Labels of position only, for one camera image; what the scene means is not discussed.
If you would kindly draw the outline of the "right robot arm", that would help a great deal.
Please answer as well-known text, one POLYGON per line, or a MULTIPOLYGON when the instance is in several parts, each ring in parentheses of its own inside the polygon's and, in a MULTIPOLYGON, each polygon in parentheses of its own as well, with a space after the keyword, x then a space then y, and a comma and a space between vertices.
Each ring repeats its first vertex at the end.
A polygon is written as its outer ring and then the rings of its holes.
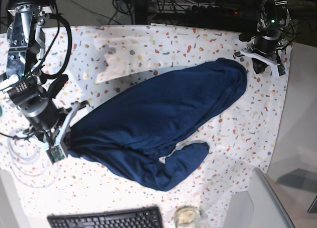
POLYGON ((68 81, 65 74, 72 50, 72 33, 68 21, 57 10, 56 0, 9 0, 8 12, 13 22, 8 27, 6 71, 1 76, 9 86, 1 90, 2 97, 30 122, 30 135, 47 145, 49 153, 66 154, 70 147, 70 123, 87 101, 74 102, 71 108, 58 108, 53 100, 68 81), (54 74, 42 72, 50 47, 45 45, 42 27, 45 18, 56 20, 67 32, 67 49, 60 70, 54 74))

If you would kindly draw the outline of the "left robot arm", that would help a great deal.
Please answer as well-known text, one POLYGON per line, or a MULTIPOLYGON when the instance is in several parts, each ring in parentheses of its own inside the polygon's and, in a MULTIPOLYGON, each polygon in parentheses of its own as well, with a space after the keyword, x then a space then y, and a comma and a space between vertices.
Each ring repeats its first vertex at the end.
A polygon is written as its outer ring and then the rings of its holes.
POLYGON ((262 0, 258 11, 257 30, 239 35, 241 42, 248 45, 241 50, 243 56, 252 59, 256 74, 262 74, 270 67, 274 77, 287 74, 284 55, 288 43, 282 37, 290 22, 287 0, 262 0))

